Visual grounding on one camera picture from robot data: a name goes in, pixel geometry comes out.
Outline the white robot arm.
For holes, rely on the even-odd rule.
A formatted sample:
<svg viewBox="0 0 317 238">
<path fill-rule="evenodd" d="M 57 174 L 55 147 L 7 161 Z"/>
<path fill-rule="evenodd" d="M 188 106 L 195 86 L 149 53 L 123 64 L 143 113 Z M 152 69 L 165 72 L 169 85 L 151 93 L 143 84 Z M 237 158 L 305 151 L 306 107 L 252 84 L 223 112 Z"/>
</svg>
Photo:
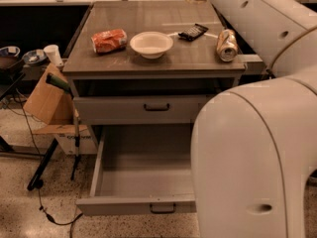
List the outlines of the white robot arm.
<svg viewBox="0 0 317 238">
<path fill-rule="evenodd" d="M 192 131 L 201 238 L 305 238 L 317 168 L 317 14 L 294 0 L 209 0 L 273 73 L 212 98 Z"/>
</svg>

